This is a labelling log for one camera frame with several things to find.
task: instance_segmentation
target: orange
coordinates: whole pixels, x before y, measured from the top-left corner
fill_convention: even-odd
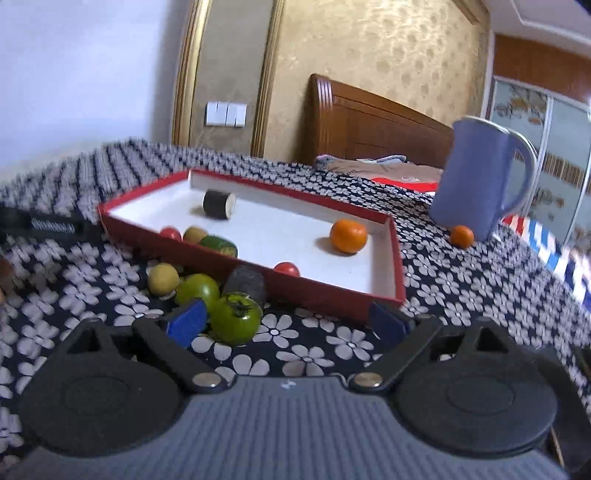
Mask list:
[[[330,229],[330,241],[333,246],[346,254],[356,254],[368,241],[365,225],[341,218]]]
[[[467,226],[456,225],[452,228],[452,232],[449,236],[449,242],[454,247],[459,248],[470,248],[474,243],[474,233]]]

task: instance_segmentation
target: wooden headboard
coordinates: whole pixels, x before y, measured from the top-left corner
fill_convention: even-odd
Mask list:
[[[406,155],[418,165],[443,168],[453,130],[387,98],[311,75],[304,160],[330,154],[339,158]]]

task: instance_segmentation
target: black and white floral fabric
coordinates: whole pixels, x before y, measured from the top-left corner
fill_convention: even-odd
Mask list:
[[[591,386],[572,345],[591,342],[587,311],[519,238],[500,226],[495,238],[468,250],[452,247],[428,216],[431,197],[369,180],[278,164],[205,148],[141,140],[110,144],[0,187],[0,203],[96,220],[96,205],[174,171],[204,167],[330,196],[391,214],[405,267],[406,313],[432,313],[443,323],[469,325],[487,315],[517,343],[553,346],[591,412]],[[110,243],[56,243],[9,238],[14,289],[0,310],[0,456],[5,468],[32,444],[22,436],[19,396],[56,347],[85,318],[129,325],[174,308],[147,292],[157,259]],[[207,335],[190,349],[225,378],[234,375],[348,377],[385,351],[370,331],[297,305],[268,304],[252,342],[230,347]]]

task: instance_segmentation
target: metal screw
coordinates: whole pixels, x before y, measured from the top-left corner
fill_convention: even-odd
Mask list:
[[[376,388],[382,384],[384,379],[381,375],[373,372],[361,372],[360,374],[355,375],[353,381],[363,388]]]
[[[222,383],[222,377],[213,372],[204,372],[193,377],[193,383],[198,387],[215,388]]]

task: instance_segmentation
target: brown wood panel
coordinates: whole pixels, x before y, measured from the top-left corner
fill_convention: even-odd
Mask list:
[[[497,35],[493,73],[579,102],[591,100],[591,60],[535,41]]]
[[[419,165],[445,165],[453,130],[422,113],[320,75],[310,78],[310,102],[305,163],[321,154],[351,160],[400,154]]]

